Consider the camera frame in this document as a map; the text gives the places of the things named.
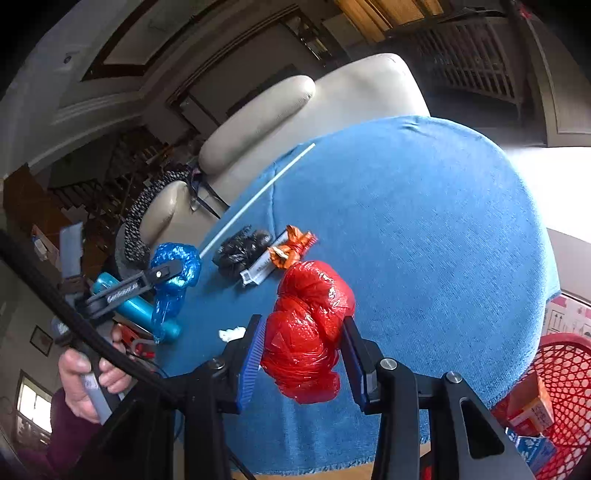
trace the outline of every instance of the table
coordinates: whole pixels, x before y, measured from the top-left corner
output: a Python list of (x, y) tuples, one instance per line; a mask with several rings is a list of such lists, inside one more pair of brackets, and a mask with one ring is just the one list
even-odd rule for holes
[[(314, 140), (316, 146), (229, 230), (279, 235), (290, 223), (319, 242), (307, 260), (329, 263), (356, 296), (364, 338), (413, 371), (462, 373), (487, 406), (531, 362), (544, 306), (559, 291), (556, 265), (532, 198), (505, 154), (469, 128), (418, 116), (381, 119)], [(299, 145), (265, 170), (210, 239)], [(178, 317), (183, 334), (158, 359), (170, 375), (219, 354), (218, 331), (272, 311), (281, 273), (243, 288), (204, 258)], [(301, 406), (259, 371), (252, 400), (226, 416), (230, 447), (256, 473), (299, 475), (373, 460), (378, 416), (353, 402), (342, 362), (331, 402)], [(421, 440), (428, 441), (426, 416)]]

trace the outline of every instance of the orange wrapper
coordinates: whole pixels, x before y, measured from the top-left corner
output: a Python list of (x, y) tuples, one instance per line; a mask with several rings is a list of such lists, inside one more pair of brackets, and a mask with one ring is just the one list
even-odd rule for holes
[(278, 247), (269, 248), (271, 261), (277, 268), (288, 269), (299, 262), (312, 245), (318, 240), (312, 232), (302, 233), (293, 225), (288, 225), (287, 242)]

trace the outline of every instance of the leather couch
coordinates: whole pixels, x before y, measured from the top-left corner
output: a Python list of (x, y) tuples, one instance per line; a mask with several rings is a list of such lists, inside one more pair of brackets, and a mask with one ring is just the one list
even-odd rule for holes
[[(429, 116), (407, 65), (382, 53), (347, 64), (316, 82), (295, 76), (247, 103), (205, 142), (199, 164), (216, 193), (231, 204), (277, 157), (297, 144), (369, 120)], [(221, 205), (199, 194), (216, 211)], [(163, 242), (198, 246), (217, 219), (193, 211), (189, 190), (177, 181), (152, 201), (141, 222), (142, 241), (152, 250)]]

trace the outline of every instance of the white rod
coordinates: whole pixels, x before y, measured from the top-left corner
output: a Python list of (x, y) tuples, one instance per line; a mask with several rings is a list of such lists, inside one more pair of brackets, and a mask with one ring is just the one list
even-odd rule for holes
[(228, 229), (234, 225), (234, 223), (236, 222), (236, 220), (238, 220), (242, 214), (244, 212), (246, 212), (249, 207), (256, 202), (256, 200), (263, 194), (265, 193), (266, 189), (269, 188), (271, 185), (273, 185), (277, 180), (279, 180), (279, 178), (281, 178), (281, 176), (287, 171), (289, 170), (293, 165), (296, 164), (296, 162), (298, 162), (304, 155), (306, 155), (310, 150), (312, 150), (312, 148), (314, 148), (316, 146), (315, 143), (310, 144), (302, 153), (300, 153), (296, 158), (294, 158), (292, 161), (290, 161), (285, 167), (283, 167), (281, 169), (281, 171), (275, 175), (271, 180), (269, 180), (266, 185), (261, 188), (248, 202), (246, 202), (246, 204), (244, 205), (244, 207), (242, 207), (237, 213), (236, 215), (234, 215), (230, 221), (217, 233), (217, 235), (215, 237), (213, 237), (212, 241), (209, 242), (207, 244), (207, 246), (201, 250), (201, 253), (199, 254), (200, 258), (205, 257), (205, 255), (207, 255), (207, 252), (209, 252), (212, 247), (217, 243), (218, 240), (220, 240), (220, 238), (228, 231)]

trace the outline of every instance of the silver bolt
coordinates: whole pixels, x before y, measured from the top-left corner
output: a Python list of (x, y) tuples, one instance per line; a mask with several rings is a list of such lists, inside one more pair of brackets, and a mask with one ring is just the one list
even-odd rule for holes
[(224, 365), (225, 363), (223, 360), (219, 358), (212, 358), (209, 362), (207, 362), (207, 366), (212, 370), (220, 370)]
[(447, 378), (447, 381), (451, 383), (459, 383), (462, 381), (462, 376), (458, 372), (447, 372), (445, 377)]
[(398, 364), (394, 358), (382, 358), (379, 361), (379, 366), (381, 366), (384, 370), (396, 370)]

